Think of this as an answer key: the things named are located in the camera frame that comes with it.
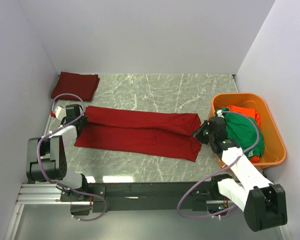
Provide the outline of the aluminium frame rail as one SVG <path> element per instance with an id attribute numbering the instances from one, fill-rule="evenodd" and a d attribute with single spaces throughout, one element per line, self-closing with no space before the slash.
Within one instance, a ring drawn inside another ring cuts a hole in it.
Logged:
<path id="1" fill-rule="evenodd" d="M 13 173 L 19 176 L 26 176 L 26 144 L 28 140 L 34 137 L 41 137 L 48 132 L 51 125 L 51 117 L 48 112 L 51 110 L 51 92 L 55 87 L 59 75 L 54 73 L 43 82 L 34 82 L 27 84 L 27 92 L 18 102 L 21 110 L 17 111 L 17 120 L 21 120 L 12 130 L 9 131 L 9 139 L 12 141 L 4 151 L 12 151 L 12 157 L 7 159 L 6 170 L 3 171 L 6 177 L 11 177 Z M 25 206 L 39 205 L 60 205 L 61 191 L 54 185 L 45 183 L 26 183 L 25 180 L 19 183 L 18 180 L 9 180 L 5 187 L 11 187 L 17 184 L 13 189 L 17 191 L 14 194 L 14 208 L 9 218 L 4 238 L 14 240 L 19 238 L 22 221 L 25 217 Z"/>

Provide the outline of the orange plastic tub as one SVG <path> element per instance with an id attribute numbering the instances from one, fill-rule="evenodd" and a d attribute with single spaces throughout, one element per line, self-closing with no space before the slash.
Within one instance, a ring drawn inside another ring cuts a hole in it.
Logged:
<path id="1" fill-rule="evenodd" d="M 212 98 L 208 117 L 214 116 L 215 110 L 228 105 L 255 109 L 260 114 L 260 131 L 265 150 L 260 160 L 253 165 L 263 170 L 281 164 L 286 159 L 287 151 L 266 102 L 254 93 L 220 93 Z"/>

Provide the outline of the red t shirt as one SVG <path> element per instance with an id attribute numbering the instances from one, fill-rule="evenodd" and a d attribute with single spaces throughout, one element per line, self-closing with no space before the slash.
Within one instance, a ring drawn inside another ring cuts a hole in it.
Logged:
<path id="1" fill-rule="evenodd" d="M 195 162 L 201 143 L 192 133 L 201 126 L 196 113 L 160 113 L 86 108 L 87 125 L 74 145 L 133 152 Z"/>

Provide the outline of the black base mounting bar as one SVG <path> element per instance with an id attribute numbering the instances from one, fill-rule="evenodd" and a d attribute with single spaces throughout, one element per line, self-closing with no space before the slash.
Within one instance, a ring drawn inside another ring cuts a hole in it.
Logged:
<path id="1" fill-rule="evenodd" d="M 90 194 L 103 197 L 108 211 L 175 210 L 182 196 L 194 182 L 144 182 L 144 183 L 89 183 Z M 70 210 L 76 216 L 102 212 L 103 200 L 97 197 L 79 195 L 68 190 L 60 195 L 62 203 L 78 203 Z M 197 186 L 181 204 L 180 209 L 207 211 L 221 209 L 226 198 L 217 190 L 213 181 L 205 181 Z"/>

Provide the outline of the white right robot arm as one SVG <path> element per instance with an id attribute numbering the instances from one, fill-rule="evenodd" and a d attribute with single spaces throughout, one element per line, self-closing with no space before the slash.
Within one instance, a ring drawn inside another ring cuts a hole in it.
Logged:
<path id="1" fill-rule="evenodd" d="M 202 144 L 212 151 L 231 169 L 239 183 L 230 177 L 218 180 L 209 187 L 212 198 L 223 196 L 242 211 L 248 227 L 258 232 L 286 225 L 288 222 L 286 193 L 280 184 L 273 184 L 249 161 L 240 145 L 228 136 L 226 120 L 213 116 L 194 132 Z"/>

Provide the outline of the folded dark red shirt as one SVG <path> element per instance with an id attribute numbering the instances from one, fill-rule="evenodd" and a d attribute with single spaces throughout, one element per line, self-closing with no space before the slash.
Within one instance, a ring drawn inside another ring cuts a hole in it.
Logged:
<path id="1" fill-rule="evenodd" d="M 52 90 L 51 98 L 60 94 L 74 94 L 84 102 L 91 102 L 98 88 L 100 78 L 97 74 L 78 74 L 62 71 L 56 86 Z"/>

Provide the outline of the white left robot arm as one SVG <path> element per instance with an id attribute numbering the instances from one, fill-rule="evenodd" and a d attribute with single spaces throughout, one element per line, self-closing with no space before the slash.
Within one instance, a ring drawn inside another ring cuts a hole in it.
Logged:
<path id="1" fill-rule="evenodd" d="M 87 179 L 82 173 L 68 170 L 65 147 L 81 135 L 88 117 L 79 104 L 57 106 L 52 115 L 61 120 L 58 132 L 50 132 L 47 138 L 30 138 L 27 142 L 26 177 L 30 183 L 46 182 L 43 167 L 51 181 L 67 192 L 72 189 L 72 195 L 84 201 L 90 195 Z"/>

